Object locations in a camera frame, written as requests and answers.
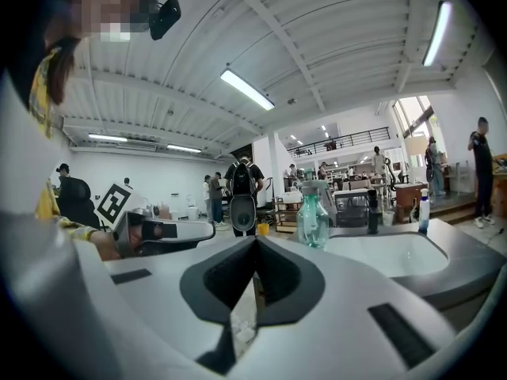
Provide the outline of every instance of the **sink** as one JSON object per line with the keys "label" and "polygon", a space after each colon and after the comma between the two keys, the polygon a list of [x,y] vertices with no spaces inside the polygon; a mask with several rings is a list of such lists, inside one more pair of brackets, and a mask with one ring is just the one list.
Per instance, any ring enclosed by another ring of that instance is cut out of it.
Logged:
{"label": "sink", "polygon": [[324,250],[367,264],[387,277],[426,275],[448,265],[444,252],[420,234],[332,237]]}

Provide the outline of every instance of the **cable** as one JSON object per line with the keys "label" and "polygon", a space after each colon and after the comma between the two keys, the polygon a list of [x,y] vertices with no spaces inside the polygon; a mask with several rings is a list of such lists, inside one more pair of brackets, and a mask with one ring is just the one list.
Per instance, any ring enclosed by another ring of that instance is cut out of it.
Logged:
{"label": "cable", "polygon": [[494,238],[496,238],[498,235],[502,235],[503,233],[504,233],[504,228],[500,228],[500,230],[499,230],[497,233],[495,233],[495,234],[491,235],[490,239],[488,239],[488,242],[486,242],[486,245],[489,245],[489,244],[490,244],[490,242],[491,242]]}

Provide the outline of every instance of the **staircase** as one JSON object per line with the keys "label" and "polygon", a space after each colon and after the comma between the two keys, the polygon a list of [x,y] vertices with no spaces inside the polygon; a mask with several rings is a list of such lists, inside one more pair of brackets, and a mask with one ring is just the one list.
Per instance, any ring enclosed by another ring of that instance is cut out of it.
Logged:
{"label": "staircase", "polygon": [[440,219],[447,224],[455,225],[463,221],[474,219],[475,194],[467,193],[456,198],[437,200],[431,206],[429,217]]}

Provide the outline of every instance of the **plastic bottle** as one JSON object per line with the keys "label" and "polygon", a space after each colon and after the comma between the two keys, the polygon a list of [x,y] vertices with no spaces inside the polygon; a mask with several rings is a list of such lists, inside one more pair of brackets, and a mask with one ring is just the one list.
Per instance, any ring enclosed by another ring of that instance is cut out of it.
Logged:
{"label": "plastic bottle", "polygon": [[419,232],[426,233],[429,225],[429,199],[428,189],[421,189],[421,202],[419,203]]}
{"label": "plastic bottle", "polygon": [[298,241],[311,248],[324,248],[329,238],[330,217],[320,203],[318,185],[313,181],[303,183],[303,205],[298,211]]}

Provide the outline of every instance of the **chair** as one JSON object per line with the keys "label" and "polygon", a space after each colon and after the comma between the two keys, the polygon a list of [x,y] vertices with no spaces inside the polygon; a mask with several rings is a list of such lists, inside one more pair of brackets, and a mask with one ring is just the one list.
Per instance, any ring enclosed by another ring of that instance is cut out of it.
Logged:
{"label": "chair", "polygon": [[61,182],[60,194],[56,199],[60,214],[72,222],[78,222],[99,230],[101,224],[93,212],[95,206],[90,199],[91,192],[88,184],[74,177],[62,177]]}
{"label": "chair", "polygon": [[456,181],[456,188],[458,192],[458,196],[461,193],[461,181],[466,181],[470,184],[470,168],[468,167],[468,161],[465,161],[465,166],[461,165],[461,162],[456,163],[456,167],[451,167],[449,165],[449,174],[447,177],[449,180]]}

